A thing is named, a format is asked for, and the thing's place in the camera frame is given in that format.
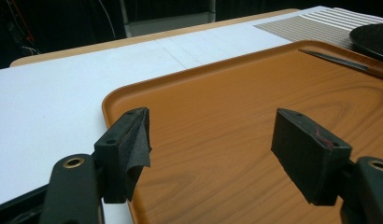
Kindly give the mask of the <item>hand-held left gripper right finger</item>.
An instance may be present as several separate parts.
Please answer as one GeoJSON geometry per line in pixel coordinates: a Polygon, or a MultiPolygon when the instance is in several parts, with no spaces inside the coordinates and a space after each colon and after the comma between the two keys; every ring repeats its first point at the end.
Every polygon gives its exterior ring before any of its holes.
{"type": "Polygon", "coordinates": [[[308,116],[279,108],[271,150],[309,203],[335,204],[338,174],[348,163],[351,145],[308,116]]]}

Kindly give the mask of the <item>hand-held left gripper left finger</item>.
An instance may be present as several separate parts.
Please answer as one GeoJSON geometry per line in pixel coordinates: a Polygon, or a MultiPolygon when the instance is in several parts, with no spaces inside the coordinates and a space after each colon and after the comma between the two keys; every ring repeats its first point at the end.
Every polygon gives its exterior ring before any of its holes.
{"type": "Polygon", "coordinates": [[[144,167],[150,167],[149,109],[125,112],[94,144],[93,157],[103,169],[105,203],[131,201],[144,167]]]}

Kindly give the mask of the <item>brown wooden tray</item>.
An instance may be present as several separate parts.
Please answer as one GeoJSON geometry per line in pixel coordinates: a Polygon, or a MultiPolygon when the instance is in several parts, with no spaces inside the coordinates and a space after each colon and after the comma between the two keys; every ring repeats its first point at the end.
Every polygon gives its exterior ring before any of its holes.
{"type": "Polygon", "coordinates": [[[383,80],[327,61],[357,54],[302,41],[111,92],[107,123],[149,110],[152,151],[135,188],[135,224],[340,224],[305,200],[272,153],[279,108],[301,112],[383,159],[383,80]]]}

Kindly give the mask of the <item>wooden-handled knife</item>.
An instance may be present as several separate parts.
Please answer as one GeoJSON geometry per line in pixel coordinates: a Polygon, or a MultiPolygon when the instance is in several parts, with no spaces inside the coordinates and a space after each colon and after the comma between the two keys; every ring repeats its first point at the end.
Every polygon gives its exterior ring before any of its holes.
{"type": "Polygon", "coordinates": [[[299,51],[331,63],[336,63],[347,68],[360,71],[366,75],[383,79],[383,62],[376,59],[369,57],[361,57],[360,59],[347,59],[309,49],[299,49],[299,51]]]}

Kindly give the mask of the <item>dark grey round plate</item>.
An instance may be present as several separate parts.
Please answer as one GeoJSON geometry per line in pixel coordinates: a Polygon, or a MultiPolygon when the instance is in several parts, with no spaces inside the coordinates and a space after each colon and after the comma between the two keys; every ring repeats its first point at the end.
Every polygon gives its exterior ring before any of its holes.
{"type": "Polygon", "coordinates": [[[383,61],[383,23],[357,27],[349,33],[356,49],[383,61]]]}

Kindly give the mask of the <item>wooden table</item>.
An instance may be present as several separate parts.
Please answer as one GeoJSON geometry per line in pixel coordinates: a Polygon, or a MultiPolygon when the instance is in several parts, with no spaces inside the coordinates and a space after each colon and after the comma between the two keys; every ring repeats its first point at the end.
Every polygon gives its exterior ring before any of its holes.
{"type": "Polygon", "coordinates": [[[185,28],[180,28],[180,29],[175,29],[170,31],[163,31],[159,33],[149,34],[149,35],[141,35],[141,36],[124,38],[124,39],[89,45],[89,46],[83,46],[79,48],[43,53],[39,55],[19,58],[15,60],[14,62],[12,62],[10,66],[15,67],[15,66],[26,65],[30,63],[40,63],[40,62],[45,62],[45,61],[54,60],[54,59],[71,57],[71,56],[76,56],[76,55],[86,54],[86,53],[92,53],[99,50],[114,49],[114,48],[129,46],[133,44],[138,44],[142,42],[147,42],[151,40],[167,38],[167,37],[175,36],[175,35],[185,35],[185,34],[189,34],[193,32],[204,31],[207,29],[233,25],[233,24],[238,24],[242,22],[273,18],[275,16],[282,16],[282,15],[293,13],[293,12],[298,12],[298,9],[297,8],[281,9],[281,10],[277,10],[273,12],[267,12],[267,13],[252,15],[252,16],[246,16],[242,18],[230,19],[226,21],[217,21],[213,23],[195,25],[191,27],[185,27],[185,28]]]}

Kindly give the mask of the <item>striped placemat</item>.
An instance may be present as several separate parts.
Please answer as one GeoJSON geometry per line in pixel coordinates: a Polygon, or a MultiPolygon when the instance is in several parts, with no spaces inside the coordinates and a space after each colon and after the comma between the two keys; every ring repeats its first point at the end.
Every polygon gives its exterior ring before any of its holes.
{"type": "Polygon", "coordinates": [[[379,23],[383,18],[334,7],[257,24],[256,28],[290,42],[315,40],[350,49],[349,34],[353,29],[379,23]]]}

